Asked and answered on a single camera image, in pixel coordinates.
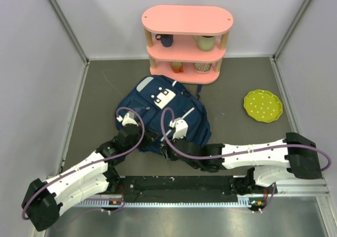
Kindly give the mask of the navy blue backpack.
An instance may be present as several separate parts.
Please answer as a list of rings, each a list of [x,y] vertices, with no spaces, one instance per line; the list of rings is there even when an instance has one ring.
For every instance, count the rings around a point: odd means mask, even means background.
[[[147,132],[154,134],[147,147],[140,146],[141,152],[161,154],[164,142],[160,120],[162,110],[169,107],[176,119],[188,124],[186,139],[197,145],[205,145],[212,133],[207,120],[206,108],[184,85],[163,75],[143,78],[129,94],[121,100],[120,107],[128,107],[142,118]]]

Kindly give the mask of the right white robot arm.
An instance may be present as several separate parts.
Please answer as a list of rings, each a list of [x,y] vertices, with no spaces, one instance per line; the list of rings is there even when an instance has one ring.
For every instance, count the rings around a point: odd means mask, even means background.
[[[315,143],[295,132],[274,142],[249,145],[197,145],[184,137],[165,137],[162,153],[168,160],[181,160],[209,173],[247,167],[246,175],[232,183],[239,194],[256,193],[281,180],[322,178]]]

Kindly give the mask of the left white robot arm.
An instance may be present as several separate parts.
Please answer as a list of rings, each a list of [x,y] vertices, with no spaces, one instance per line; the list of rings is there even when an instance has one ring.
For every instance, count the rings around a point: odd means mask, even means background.
[[[67,171],[45,181],[32,181],[22,202],[24,219],[41,232],[90,196],[116,192],[120,177],[115,166],[125,160],[125,152],[146,148],[157,138],[158,133],[127,124],[112,140]]]

